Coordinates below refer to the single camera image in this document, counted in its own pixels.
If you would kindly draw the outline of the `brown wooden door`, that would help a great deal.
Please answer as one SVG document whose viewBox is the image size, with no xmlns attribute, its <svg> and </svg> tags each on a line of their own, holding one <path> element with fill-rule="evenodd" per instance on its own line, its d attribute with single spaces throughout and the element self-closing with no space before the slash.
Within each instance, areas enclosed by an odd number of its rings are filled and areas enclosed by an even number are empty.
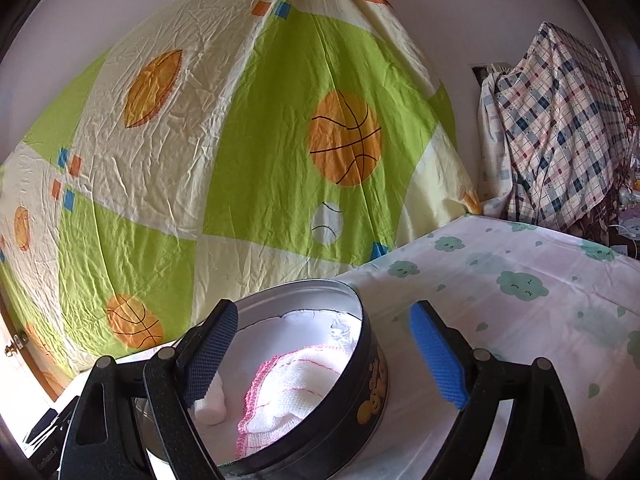
<svg viewBox="0 0 640 480">
<path fill-rule="evenodd" d="M 24 330 L 23 326 L 15 323 L 11 318 L 4 298 L 1 298 L 1 317 L 10 338 L 12 335 Z M 47 393 L 47 396 L 52 401 L 56 401 L 72 380 L 62 371 L 61 367 L 55 364 L 52 354 L 43 348 L 39 339 L 32 338 L 32 333 L 29 330 L 24 330 L 24 332 L 29 338 L 29 343 L 26 349 L 20 353 L 20 356 L 42 390 Z"/>
</svg>

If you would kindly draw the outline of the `round metal cookie tin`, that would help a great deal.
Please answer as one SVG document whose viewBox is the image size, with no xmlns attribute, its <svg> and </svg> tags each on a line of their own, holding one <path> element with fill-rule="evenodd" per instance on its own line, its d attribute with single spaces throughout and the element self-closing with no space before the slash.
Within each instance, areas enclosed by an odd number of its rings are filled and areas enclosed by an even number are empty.
<svg viewBox="0 0 640 480">
<path fill-rule="evenodd" d="M 238 300 L 239 325 L 191 412 L 226 479 L 331 479 L 375 432 L 388 367 L 349 285 L 299 281 Z"/>
</svg>

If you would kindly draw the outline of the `white sponge block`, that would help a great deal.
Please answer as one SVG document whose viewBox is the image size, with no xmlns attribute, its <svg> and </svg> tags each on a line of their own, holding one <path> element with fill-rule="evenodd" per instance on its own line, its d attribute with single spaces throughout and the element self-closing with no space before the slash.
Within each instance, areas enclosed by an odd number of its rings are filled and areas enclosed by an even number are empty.
<svg viewBox="0 0 640 480">
<path fill-rule="evenodd" d="M 201 425 L 216 426 L 224 422 L 228 416 L 224 383 L 218 373 L 209 384 L 205 396 L 193 404 L 194 420 Z"/>
</svg>

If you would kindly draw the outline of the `cloud print table cloth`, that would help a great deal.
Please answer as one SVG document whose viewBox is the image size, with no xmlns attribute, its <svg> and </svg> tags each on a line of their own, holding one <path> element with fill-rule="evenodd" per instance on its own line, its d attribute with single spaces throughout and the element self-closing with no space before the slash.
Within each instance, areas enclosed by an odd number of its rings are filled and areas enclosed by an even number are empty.
<svg viewBox="0 0 640 480">
<path fill-rule="evenodd" d="M 418 372 L 409 308 L 425 299 L 499 359 L 552 361 L 587 471 L 602 479 L 639 428 L 638 255 L 637 247 L 621 255 L 541 226 L 463 216 L 408 244 L 372 244 L 339 262 L 219 236 L 182 240 L 90 207 L 63 214 L 58 288 L 70 338 L 96 358 L 155 344 L 141 325 L 131 335 L 114 327 L 125 298 L 173 340 L 222 298 L 305 278 L 351 287 L 392 372 L 382 432 L 349 471 L 371 479 L 416 478 L 454 416 Z"/>
</svg>

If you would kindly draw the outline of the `brass door knob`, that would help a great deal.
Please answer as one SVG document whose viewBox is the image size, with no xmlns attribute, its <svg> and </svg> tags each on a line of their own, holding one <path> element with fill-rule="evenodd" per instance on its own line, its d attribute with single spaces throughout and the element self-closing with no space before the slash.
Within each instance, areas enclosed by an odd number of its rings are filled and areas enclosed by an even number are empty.
<svg viewBox="0 0 640 480">
<path fill-rule="evenodd" d="M 10 341 L 4 347 L 4 354 L 9 358 L 10 356 L 17 356 L 26 349 L 29 343 L 29 338 L 24 330 L 21 330 L 17 334 L 11 336 Z"/>
</svg>

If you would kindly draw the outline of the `plaid cloth cover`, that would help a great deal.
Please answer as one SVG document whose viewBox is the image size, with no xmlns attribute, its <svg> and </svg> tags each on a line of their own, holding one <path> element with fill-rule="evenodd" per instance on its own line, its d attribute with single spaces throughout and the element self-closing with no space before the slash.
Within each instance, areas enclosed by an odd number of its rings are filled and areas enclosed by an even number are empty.
<svg viewBox="0 0 640 480">
<path fill-rule="evenodd" d="M 480 86 L 480 203 L 491 217 L 564 231 L 623 180 L 634 115 L 611 62 L 542 23 L 510 72 Z"/>
</svg>

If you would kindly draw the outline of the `white towel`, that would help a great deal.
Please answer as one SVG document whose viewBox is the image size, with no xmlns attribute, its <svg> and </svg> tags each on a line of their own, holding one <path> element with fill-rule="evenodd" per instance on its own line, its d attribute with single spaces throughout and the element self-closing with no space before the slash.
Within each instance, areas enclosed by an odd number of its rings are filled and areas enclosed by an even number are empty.
<svg viewBox="0 0 640 480">
<path fill-rule="evenodd" d="M 269 341 L 282 353 L 306 347 L 342 348 L 351 352 L 361 332 L 361 320 L 344 311 L 296 310 L 277 318 Z"/>
</svg>

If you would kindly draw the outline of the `pink edged white knit cloth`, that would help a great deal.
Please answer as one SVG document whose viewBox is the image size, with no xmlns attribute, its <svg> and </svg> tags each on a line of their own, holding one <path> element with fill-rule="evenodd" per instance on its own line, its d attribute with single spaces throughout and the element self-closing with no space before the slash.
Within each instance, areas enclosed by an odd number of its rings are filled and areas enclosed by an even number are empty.
<svg viewBox="0 0 640 480">
<path fill-rule="evenodd" d="M 235 456 L 245 458 L 284 437 L 326 397 L 352 352 L 306 347 L 263 362 L 248 388 Z"/>
</svg>

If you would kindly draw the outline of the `green cream sports bedsheet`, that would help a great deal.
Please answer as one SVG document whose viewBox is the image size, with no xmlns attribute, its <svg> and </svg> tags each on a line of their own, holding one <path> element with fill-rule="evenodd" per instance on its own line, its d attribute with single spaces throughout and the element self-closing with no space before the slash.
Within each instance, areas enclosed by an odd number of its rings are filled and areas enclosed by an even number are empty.
<svg viewBox="0 0 640 480">
<path fill-rule="evenodd" d="M 433 66 L 387 0 L 178 0 L 1 167 L 1 281 L 40 365 L 182 335 L 477 211 Z"/>
</svg>

